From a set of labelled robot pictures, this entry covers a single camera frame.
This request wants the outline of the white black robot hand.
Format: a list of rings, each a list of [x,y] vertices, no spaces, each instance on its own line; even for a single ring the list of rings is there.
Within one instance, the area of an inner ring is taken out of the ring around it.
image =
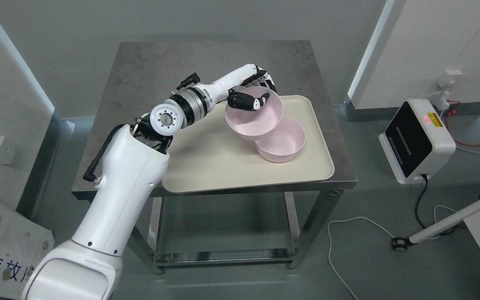
[[[203,88],[213,103],[226,101],[236,110],[258,111],[269,100],[268,95],[250,96],[238,91],[247,87],[265,87],[277,92],[270,74],[253,63],[248,63]]]

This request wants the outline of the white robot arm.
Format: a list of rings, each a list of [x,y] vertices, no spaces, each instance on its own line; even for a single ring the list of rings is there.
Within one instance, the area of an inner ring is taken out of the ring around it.
[[[172,137],[188,125],[181,99],[170,97],[136,124],[115,127],[103,146],[97,192],[72,239],[42,259],[23,300],[108,300],[119,283],[123,252],[152,190],[165,175]]]

